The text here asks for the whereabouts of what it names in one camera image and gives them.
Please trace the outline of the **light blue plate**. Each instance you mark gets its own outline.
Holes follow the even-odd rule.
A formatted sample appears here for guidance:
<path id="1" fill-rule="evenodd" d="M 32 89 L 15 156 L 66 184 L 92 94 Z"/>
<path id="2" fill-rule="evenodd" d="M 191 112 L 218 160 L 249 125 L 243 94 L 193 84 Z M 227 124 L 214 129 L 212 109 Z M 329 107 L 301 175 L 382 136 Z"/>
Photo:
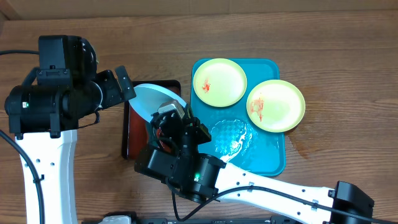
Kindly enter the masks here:
<path id="1" fill-rule="evenodd" d="M 185 109 L 187 103 L 176 93 L 159 85 L 143 83 L 134 87 L 136 97 L 129 100 L 131 108 L 150 123 L 162 103 L 177 100 Z"/>

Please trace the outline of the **yellow-green plate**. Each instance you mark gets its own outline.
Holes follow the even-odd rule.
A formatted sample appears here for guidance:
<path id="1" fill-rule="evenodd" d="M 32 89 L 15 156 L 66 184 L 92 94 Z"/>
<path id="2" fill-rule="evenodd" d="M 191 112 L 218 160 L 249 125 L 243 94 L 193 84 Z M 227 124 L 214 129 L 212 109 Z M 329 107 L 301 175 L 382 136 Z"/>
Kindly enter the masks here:
<path id="1" fill-rule="evenodd" d="M 193 74 L 193 89 L 197 97 L 214 107 L 237 103 L 245 94 L 247 85 L 242 67 L 226 58 L 208 60 Z"/>
<path id="2" fill-rule="evenodd" d="M 271 133 L 284 133 L 296 127 L 305 109 L 301 91 L 284 80 L 267 80 L 256 85 L 246 100 L 249 119 Z"/>

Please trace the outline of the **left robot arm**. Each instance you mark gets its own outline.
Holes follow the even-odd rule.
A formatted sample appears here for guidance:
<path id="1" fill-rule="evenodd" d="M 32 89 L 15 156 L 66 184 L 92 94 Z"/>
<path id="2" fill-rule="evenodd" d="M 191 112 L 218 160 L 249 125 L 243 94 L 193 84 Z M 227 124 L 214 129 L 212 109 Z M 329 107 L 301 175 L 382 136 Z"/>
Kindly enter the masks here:
<path id="1" fill-rule="evenodd" d="M 79 121 L 136 96 L 123 66 L 97 70 L 94 48 L 74 35 L 43 35 L 39 66 L 5 100 L 19 153 L 28 223 L 76 223 L 74 156 Z"/>

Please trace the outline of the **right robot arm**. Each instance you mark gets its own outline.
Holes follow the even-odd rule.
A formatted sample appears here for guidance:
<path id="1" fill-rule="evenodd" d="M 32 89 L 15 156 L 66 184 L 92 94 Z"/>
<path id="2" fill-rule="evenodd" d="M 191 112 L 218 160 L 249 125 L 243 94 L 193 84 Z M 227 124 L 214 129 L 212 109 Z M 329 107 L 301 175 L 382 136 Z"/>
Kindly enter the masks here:
<path id="1" fill-rule="evenodd" d="M 252 205 L 300 223 L 374 223 L 374 201 L 357 186 L 339 181 L 335 189 L 307 187 L 263 177 L 200 153 L 209 130 L 188 108 L 140 113 L 160 136 L 144 147 L 135 171 L 160 180 L 171 191 L 199 204 L 214 200 Z"/>

